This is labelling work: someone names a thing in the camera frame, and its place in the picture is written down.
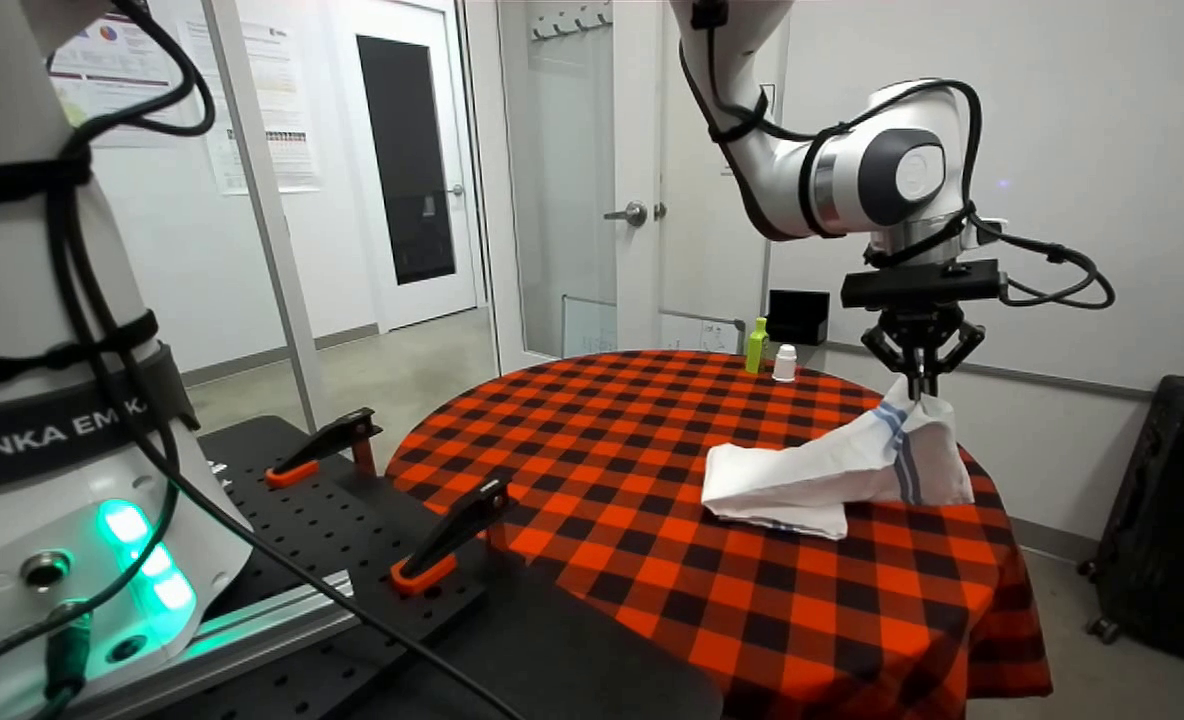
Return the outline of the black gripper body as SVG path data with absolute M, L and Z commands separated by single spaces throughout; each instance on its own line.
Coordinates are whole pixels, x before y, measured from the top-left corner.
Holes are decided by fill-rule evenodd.
M 886 307 L 860 344 L 891 372 L 937 380 L 985 344 L 985 327 L 969 325 L 958 302 L 910 302 Z

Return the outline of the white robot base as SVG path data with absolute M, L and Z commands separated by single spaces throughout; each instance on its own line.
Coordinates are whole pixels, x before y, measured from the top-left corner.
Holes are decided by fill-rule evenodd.
M 141 0 L 0 0 L 0 720 L 58 720 L 181 664 L 243 572 L 243 517 L 211 477 L 94 145 L 160 126 L 201 89 L 67 121 L 47 77 Z

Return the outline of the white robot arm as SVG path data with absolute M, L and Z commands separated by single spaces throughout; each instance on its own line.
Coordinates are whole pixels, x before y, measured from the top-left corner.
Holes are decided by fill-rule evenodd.
M 689 90 L 762 234 L 869 233 L 869 270 L 849 275 L 841 300 L 876 310 L 866 349 L 906 377 L 910 394 L 932 394 L 937 377 L 985 340 L 960 302 L 1002 291 L 993 262 L 960 262 L 974 247 L 982 95 L 966 81 L 900 81 L 854 121 L 780 126 L 770 95 L 749 81 L 749 59 L 790 4 L 671 0 Z

